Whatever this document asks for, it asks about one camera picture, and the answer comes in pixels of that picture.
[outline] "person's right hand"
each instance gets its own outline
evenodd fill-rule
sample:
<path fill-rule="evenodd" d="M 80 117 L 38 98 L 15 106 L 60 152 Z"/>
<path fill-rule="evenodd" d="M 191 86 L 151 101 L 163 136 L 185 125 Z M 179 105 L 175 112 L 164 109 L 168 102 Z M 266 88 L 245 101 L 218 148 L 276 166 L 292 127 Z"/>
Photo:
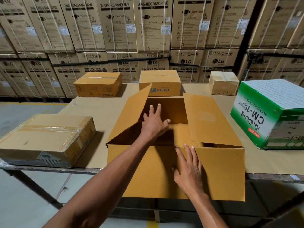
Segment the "person's right hand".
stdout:
<path fill-rule="evenodd" d="M 186 150 L 187 161 L 179 147 L 176 147 L 178 160 L 180 162 L 181 172 L 173 168 L 174 181 L 182 189 L 182 191 L 190 197 L 193 193 L 200 193 L 203 191 L 202 182 L 202 163 L 197 158 L 196 151 L 192 146 L 191 149 L 188 145 L 184 144 Z"/>

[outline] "green and white box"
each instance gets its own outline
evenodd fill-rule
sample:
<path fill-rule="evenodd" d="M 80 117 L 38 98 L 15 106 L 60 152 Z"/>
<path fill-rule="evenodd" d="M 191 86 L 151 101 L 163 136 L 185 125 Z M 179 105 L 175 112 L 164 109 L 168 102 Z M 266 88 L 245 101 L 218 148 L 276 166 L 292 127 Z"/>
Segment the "green and white box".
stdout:
<path fill-rule="evenodd" d="M 304 149 L 304 88 L 283 79 L 243 81 L 230 115 L 260 149 Z"/>

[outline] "open cardboard box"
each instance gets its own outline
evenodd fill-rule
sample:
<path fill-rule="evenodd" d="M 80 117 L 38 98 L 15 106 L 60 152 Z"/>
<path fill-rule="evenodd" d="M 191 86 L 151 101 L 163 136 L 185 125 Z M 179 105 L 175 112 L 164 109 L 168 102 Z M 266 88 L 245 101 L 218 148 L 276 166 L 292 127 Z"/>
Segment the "open cardboard box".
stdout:
<path fill-rule="evenodd" d="M 108 163 L 139 136 L 140 120 L 150 105 L 162 105 L 169 130 L 149 147 L 124 197 L 176 198 L 187 196 L 173 179 L 178 166 L 175 146 L 194 146 L 201 160 L 204 190 L 213 200 L 245 200 L 245 150 L 212 97 L 184 93 L 184 97 L 148 98 L 151 84 L 128 98 L 108 138 Z"/>

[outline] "hand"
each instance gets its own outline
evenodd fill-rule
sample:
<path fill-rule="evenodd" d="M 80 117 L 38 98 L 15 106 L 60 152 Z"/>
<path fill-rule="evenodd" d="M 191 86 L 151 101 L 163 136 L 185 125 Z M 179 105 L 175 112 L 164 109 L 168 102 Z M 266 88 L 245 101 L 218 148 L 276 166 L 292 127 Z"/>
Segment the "hand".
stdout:
<path fill-rule="evenodd" d="M 197 158 L 194 147 L 190 148 L 184 144 L 186 150 L 187 161 L 179 147 L 176 147 L 178 160 L 180 162 L 181 172 L 173 168 L 174 181 L 181 188 L 181 190 L 188 196 L 191 197 L 194 193 L 204 193 L 203 182 L 202 182 L 202 163 Z"/>
<path fill-rule="evenodd" d="M 149 116 L 145 113 L 143 114 L 143 123 L 141 127 L 141 135 L 147 138 L 149 141 L 155 140 L 158 136 L 164 134 L 168 128 L 169 123 L 171 122 L 170 119 L 161 120 L 161 105 L 157 105 L 157 110 L 154 113 L 154 107 L 150 105 L 150 112 Z"/>

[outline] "person's left hand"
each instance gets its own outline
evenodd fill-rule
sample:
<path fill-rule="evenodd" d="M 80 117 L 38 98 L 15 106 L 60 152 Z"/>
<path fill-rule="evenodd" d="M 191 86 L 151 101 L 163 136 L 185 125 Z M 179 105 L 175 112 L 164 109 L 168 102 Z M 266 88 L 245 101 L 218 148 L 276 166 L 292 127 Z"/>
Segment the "person's left hand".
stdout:
<path fill-rule="evenodd" d="M 170 119 L 161 120 L 161 105 L 158 104 L 157 110 L 154 113 L 154 107 L 150 105 L 149 116 L 146 113 L 143 114 L 143 123 L 141 127 L 141 135 L 147 138 L 149 141 L 155 140 L 158 136 L 164 134 L 168 128 Z"/>

